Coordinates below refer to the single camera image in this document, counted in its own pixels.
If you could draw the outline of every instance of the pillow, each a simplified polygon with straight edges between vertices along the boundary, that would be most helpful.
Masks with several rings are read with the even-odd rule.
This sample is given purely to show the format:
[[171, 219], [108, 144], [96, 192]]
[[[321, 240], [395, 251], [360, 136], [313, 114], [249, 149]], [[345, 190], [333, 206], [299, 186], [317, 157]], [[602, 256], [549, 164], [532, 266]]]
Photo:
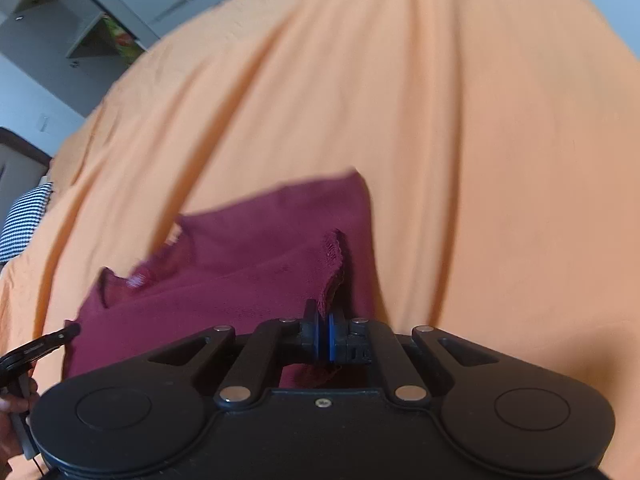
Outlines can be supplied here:
[[0, 263], [20, 254], [44, 216], [53, 183], [47, 182], [22, 195], [9, 209], [0, 234]]

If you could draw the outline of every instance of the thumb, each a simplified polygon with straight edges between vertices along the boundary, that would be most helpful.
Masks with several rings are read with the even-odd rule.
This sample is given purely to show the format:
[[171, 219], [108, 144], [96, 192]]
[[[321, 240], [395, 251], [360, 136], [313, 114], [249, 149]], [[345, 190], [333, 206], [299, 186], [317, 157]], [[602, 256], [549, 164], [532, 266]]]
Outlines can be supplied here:
[[22, 413], [29, 409], [29, 401], [13, 395], [0, 396], [0, 412]]

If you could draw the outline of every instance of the finger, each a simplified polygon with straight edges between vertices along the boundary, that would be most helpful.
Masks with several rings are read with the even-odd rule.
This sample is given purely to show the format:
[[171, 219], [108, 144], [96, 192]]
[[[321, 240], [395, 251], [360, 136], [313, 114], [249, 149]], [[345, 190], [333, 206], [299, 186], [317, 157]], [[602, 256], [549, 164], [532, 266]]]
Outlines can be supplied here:
[[0, 412], [22, 413], [29, 409], [29, 401], [13, 395], [0, 396]]
[[31, 394], [29, 396], [29, 411], [33, 409], [36, 403], [40, 400], [40, 396], [38, 394]]

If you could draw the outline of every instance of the screw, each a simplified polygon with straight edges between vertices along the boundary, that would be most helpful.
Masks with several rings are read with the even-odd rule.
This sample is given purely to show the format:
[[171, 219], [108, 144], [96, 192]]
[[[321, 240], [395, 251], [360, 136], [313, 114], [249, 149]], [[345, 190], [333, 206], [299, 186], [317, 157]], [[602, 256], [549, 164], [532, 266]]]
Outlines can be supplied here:
[[427, 396], [427, 390], [421, 388], [420, 386], [406, 384], [405, 386], [400, 386], [395, 391], [395, 394], [396, 397], [400, 400], [405, 400], [407, 402], [417, 402], [418, 400], [423, 400]]
[[316, 406], [318, 408], [328, 408], [332, 405], [330, 399], [316, 399]]
[[220, 398], [226, 402], [242, 402], [251, 397], [251, 390], [244, 386], [227, 386], [220, 390]]

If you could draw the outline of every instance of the maroon shirt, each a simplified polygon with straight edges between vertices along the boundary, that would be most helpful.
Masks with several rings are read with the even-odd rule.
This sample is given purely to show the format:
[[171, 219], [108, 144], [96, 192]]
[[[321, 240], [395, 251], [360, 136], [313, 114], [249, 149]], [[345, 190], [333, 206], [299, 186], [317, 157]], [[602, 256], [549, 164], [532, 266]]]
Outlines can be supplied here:
[[[340, 284], [350, 314], [373, 316], [369, 199], [357, 173], [181, 216], [178, 224], [177, 241], [128, 278], [100, 272], [76, 319], [82, 330], [67, 348], [65, 377], [217, 324], [242, 334], [267, 319], [302, 317], [309, 298], [324, 315]], [[281, 385], [308, 385], [300, 372], [288, 370]]]

